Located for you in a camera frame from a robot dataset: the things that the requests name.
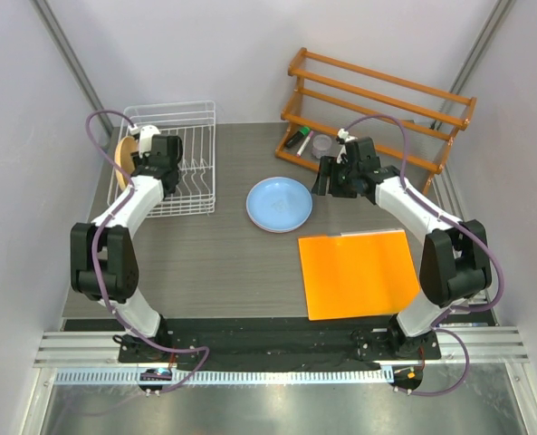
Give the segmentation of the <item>blue plate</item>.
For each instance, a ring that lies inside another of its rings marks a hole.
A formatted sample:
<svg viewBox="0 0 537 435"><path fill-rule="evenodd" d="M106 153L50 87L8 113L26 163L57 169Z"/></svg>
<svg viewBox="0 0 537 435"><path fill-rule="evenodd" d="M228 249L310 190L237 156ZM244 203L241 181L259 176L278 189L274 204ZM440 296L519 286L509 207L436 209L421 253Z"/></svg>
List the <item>blue plate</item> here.
<svg viewBox="0 0 537 435"><path fill-rule="evenodd" d="M245 201L248 217L278 228L301 227L312 209L309 190L299 181L286 177L271 177L257 182Z"/></svg>

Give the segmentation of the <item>yellow wooden-look plate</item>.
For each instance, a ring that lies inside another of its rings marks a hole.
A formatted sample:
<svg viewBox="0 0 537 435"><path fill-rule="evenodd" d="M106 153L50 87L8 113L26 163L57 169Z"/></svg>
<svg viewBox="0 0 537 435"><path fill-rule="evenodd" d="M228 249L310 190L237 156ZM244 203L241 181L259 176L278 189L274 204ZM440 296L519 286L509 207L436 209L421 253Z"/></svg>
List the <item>yellow wooden-look plate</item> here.
<svg viewBox="0 0 537 435"><path fill-rule="evenodd" d="M114 161L123 170L124 174L115 170L118 186L123 191L129 184L129 177L135 170L132 154L137 151L138 144L131 136L122 138L114 151Z"/></svg>

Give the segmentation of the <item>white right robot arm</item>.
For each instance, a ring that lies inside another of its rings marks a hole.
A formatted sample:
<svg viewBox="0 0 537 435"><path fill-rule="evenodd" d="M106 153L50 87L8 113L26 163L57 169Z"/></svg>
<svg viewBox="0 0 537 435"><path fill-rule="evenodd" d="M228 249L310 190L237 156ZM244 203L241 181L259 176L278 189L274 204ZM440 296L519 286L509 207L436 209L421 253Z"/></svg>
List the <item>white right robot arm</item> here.
<svg viewBox="0 0 537 435"><path fill-rule="evenodd" d="M492 283L486 233L477 220L463 221L423 197L398 168L383 166L372 138L341 129L336 157L322 157L312 193L367 198L399 220L423 245L419 294L388 324L387 345L409 357L427 340L447 311Z"/></svg>

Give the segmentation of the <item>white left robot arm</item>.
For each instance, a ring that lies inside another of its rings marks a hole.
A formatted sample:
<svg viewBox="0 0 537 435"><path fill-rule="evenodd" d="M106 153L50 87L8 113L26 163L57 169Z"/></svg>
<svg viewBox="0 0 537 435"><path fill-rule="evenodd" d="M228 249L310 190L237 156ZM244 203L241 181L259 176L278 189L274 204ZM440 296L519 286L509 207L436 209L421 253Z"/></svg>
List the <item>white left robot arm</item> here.
<svg viewBox="0 0 537 435"><path fill-rule="evenodd" d="M131 153L131 173L116 166L127 187L92 222L72 227L71 286L105 306L124 326L125 338L139 342L140 351L159 362L169 355L171 340L163 316L139 290L133 236L148 213L176 192L183 144L153 125L132 126L127 139L138 146Z"/></svg>

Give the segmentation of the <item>pink plate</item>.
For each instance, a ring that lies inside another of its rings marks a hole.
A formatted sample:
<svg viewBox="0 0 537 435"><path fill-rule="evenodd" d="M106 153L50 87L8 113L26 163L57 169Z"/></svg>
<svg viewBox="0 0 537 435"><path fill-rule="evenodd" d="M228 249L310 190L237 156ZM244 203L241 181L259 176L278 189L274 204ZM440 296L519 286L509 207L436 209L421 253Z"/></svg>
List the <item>pink plate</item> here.
<svg viewBox="0 0 537 435"><path fill-rule="evenodd" d="M249 218L254 223L254 225L259 227L263 231L266 231L266 232L269 232L269 233L283 234L283 233L288 233L288 232L294 231L296 229L296 227L278 228L278 227L274 227L274 226L266 226L264 224L261 224L259 221L253 219L252 217L249 217Z"/></svg>

